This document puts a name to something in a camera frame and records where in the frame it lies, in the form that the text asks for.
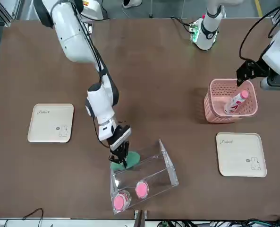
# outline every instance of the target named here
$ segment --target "pink bottle cap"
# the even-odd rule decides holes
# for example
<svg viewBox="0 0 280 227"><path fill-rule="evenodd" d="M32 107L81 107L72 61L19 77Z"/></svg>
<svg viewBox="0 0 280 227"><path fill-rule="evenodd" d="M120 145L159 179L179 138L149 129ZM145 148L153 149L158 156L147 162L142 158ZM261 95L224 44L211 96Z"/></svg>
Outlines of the pink bottle cap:
<svg viewBox="0 0 280 227"><path fill-rule="evenodd" d="M116 195L114 201L114 207L116 210L121 210L124 207L124 199L121 195Z"/></svg>
<svg viewBox="0 0 280 227"><path fill-rule="evenodd" d="M249 93L246 90L242 90L242 92L240 93L240 96L242 99L246 99L249 97Z"/></svg>
<svg viewBox="0 0 280 227"><path fill-rule="evenodd" d="M136 195L139 198L145 198L148 195L148 185L145 182L139 182L136 185Z"/></svg>

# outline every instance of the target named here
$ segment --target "brown table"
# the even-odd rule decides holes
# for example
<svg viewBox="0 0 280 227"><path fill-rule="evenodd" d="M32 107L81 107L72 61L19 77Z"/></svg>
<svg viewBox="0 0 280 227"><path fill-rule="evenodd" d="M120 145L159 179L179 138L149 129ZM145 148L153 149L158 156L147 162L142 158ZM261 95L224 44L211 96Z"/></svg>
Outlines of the brown table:
<svg viewBox="0 0 280 227"><path fill-rule="evenodd" d="M179 187L137 208L149 218L276 219L280 215L280 92L254 80L258 115L234 124L208 124L203 98L213 78L234 78L239 45L254 19L225 19L208 52L170 19L111 20L95 24L94 42L120 90L118 120L132 126L131 149L161 138ZM257 59L269 43L270 20L249 37L244 56ZM0 47L0 217L22 217L43 207L45 217L114 216L108 150L85 110L86 91L98 79L90 64L70 62L54 30L19 21L5 28ZM72 103L73 134L66 144L27 141L33 106ZM215 135L256 132L263 141L265 178L224 177Z"/></svg>

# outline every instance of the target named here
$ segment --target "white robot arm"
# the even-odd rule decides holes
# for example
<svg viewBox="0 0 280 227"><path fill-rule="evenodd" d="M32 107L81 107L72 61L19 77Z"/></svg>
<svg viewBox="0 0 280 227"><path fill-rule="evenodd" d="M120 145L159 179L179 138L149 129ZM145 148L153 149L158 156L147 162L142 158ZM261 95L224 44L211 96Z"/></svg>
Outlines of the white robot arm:
<svg viewBox="0 0 280 227"><path fill-rule="evenodd" d="M265 77L261 81L261 88L265 90L280 90L280 30L276 33L276 35L272 38L270 33L277 26L279 21L274 25L268 34L269 38L272 38L270 44L266 47L266 49L262 52L259 60L255 62L252 59L244 58L241 56L242 46L249 35L249 33L254 29L254 27L264 18L269 16L271 13L280 9L280 6L273 9L266 15L264 15L261 19L259 19L249 30L245 39L243 40L239 56L241 59L245 60L245 62L239 67L237 70L237 84L240 86L245 80L253 79L256 77Z"/></svg>
<svg viewBox="0 0 280 227"><path fill-rule="evenodd" d="M209 50L215 42L221 19L222 6L235 6L244 0L206 0L207 13L190 26L190 35L193 43L201 50Z"/></svg>
<svg viewBox="0 0 280 227"><path fill-rule="evenodd" d="M126 167L125 158L129 146L127 138L131 128L128 125L121 127L115 119L112 107L118 103L119 91L81 20L82 0L34 0L34 6L42 24L55 28L68 59L95 65L99 82L87 91L86 110L93 117L93 122L94 118L97 119L98 140L107 140L111 153L117 157L110 156L110 161L122 163Z"/></svg>

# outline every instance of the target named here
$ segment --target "white bottle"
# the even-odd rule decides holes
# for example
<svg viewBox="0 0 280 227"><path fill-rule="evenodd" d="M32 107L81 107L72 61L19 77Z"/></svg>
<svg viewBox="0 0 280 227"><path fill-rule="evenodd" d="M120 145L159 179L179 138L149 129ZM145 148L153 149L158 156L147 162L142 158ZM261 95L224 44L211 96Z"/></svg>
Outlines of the white bottle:
<svg viewBox="0 0 280 227"><path fill-rule="evenodd" d="M230 102L225 104L225 114L233 114L248 97L249 93L246 90L242 90Z"/></svg>

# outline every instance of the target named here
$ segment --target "pink basket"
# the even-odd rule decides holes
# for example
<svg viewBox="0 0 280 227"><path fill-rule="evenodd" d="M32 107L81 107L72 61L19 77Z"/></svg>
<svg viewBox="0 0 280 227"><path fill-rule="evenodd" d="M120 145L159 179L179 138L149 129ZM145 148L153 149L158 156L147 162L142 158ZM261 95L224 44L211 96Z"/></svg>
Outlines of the pink basket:
<svg viewBox="0 0 280 227"><path fill-rule="evenodd" d="M225 104L242 90L248 91L249 98L235 114L225 114ZM258 108L254 86L249 80L237 87L236 79L214 79L208 87L208 93L204 99L204 108L205 117L210 123L232 123L243 117L252 117L256 114Z"/></svg>

